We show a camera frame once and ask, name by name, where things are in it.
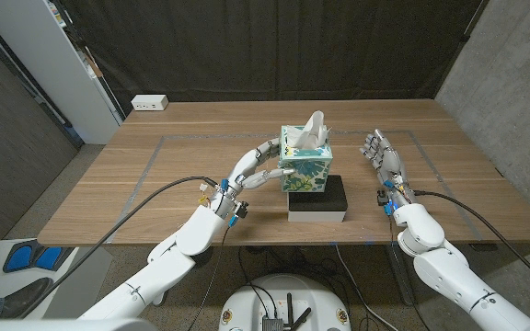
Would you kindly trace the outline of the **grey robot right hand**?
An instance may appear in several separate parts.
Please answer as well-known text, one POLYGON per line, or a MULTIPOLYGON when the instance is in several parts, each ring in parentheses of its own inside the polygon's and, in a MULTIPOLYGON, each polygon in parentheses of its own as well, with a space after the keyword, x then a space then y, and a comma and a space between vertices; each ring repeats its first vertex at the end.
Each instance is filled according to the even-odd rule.
POLYGON ((409 188, 404 161, 379 129, 367 135, 360 152, 377 172, 377 178, 391 200, 398 206, 418 202, 409 188))

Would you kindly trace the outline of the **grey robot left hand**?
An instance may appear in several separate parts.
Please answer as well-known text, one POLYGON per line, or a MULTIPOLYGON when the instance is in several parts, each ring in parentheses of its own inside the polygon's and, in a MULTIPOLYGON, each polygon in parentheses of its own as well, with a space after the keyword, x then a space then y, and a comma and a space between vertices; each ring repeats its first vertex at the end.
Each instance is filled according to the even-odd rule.
POLYGON ((213 196, 215 202, 211 203, 210 209, 220 218, 225 219, 228 214, 239 209, 240 203, 236 197, 244 188, 257 188, 270 179, 293 174, 295 169, 292 167, 256 171, 258 166, 279 154, 280 140, 278 138, 270 139, 244 154, 217 188, 213 196))

